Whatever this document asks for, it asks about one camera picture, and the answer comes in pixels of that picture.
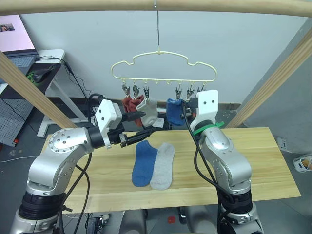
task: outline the blue sock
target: blue sock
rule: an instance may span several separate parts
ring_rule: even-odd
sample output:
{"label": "blue sock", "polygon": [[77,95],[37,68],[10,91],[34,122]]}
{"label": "blue sock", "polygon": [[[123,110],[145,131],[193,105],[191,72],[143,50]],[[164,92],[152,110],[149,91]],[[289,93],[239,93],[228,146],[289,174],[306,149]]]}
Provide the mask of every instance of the blue sock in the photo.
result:
{"label": "blue sock", "polygon": [[136,145],[136,162],[132,170],[132,183],[144,187],[151,182],[157,149],[145,140]]}
{"label": "blue sock", "polygon": [[173,125],[183,125],[184,120],[181,119],[182,100],[167,100],[167,121]]}

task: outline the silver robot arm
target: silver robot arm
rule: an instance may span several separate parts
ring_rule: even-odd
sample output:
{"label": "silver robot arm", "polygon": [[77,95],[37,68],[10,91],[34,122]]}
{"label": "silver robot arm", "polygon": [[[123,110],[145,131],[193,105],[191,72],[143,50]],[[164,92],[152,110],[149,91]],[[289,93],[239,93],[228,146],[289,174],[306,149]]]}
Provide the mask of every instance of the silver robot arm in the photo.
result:
{"label": "silver robot arm", "polygon": [[10,234],[56,234],[58,212],[77,162],[95,148],[112,144],[121,147],[149,137],[154,129],[144,130],[127,137],[122,121],[144,116],[143,112],[121,114],[117,104],[103,100],[96,112],[98,126],[86,129],[61,129],[49,139],[44,152],[32,163],[26,193],[15,214]]}
{"label": "silver robot arm", "polygon": [[251,166],[235,149],[231,139],[214,126],[218,91],[198,92],[196,97],[196,117],[191,123],[191,130],[204,129],[199,138],[201,150],[214,169],[218,185],[234,200],[231,203],[221,193],[221,209],[223,212],[230,211],[222,219],[222,234],[262,234],[264,232],[256,205],[252,202]]}

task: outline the white sock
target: white sock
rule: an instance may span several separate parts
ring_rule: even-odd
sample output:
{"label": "white sock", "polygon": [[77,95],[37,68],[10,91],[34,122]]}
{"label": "white sock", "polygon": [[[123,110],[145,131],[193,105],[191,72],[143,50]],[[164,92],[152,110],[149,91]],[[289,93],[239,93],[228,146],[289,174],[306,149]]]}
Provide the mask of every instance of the white sock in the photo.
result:
{"label": "white sock", "polygon": [[149,99],[145,98],[137,107],[137,111],[143,111],[146,113],[145,116],[141,117],[142,124],[144,127],[151,126],[155,123],[158,112],[157,112],[157,101],[150,97]]}
{"label": "white sock", "polygon": [[157,152],[151,187],[157,190],[168,189],[172,182],[172,162],[175,156],[173,145],[163,143]]}

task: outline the computer mouse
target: computer mouse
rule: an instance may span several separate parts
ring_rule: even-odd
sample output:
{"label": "computer mouse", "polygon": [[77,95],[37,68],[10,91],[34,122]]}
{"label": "computer mouse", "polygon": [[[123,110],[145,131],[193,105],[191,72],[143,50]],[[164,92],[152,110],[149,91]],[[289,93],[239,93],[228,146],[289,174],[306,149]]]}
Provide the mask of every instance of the computer mouse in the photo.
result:
{"label": "computer mouse", "polygon": [[49,68],[43,68],[43,69],[34,71],[34,76],[33,76],[34,82],[36,83],[42,82],[49,75],[51,71],[52,70]]}

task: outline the wooden tabletop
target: wooden tabletop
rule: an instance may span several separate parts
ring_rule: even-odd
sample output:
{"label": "wooden tabletop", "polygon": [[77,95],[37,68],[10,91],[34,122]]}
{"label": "wooden tabletop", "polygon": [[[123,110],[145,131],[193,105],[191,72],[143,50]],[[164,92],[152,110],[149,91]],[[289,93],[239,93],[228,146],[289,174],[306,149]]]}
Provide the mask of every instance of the wooden tabletop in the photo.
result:
{"label": "wooden tabletop", "polygon": [[[300,192],[276,145],[269,128],[222,129],[232,139],[235,148],[250,162],[252,167],[253,200],[269,200],[300,196]],[[122,211],[175,206],[216,204],[213,186],[203,180],[194,168],[195,145],[187,130],[158,131],[148,138],[157,148],[163,142],[175,147],[173,181],[165,191],[153,190],[150,185],[135,187],[131,173],[135,163],[136,144],[121,148],[114,145],[96,149],[87,170],[91,189],[86,212]],[[83,167],[83,157],[78,164]],[[201,158],[198,166],[208,175]],[[68,188],[80,171],[75,169]],[[87,183],[83,177],[66,201],[66,206],[79,213],[83,206]]]}

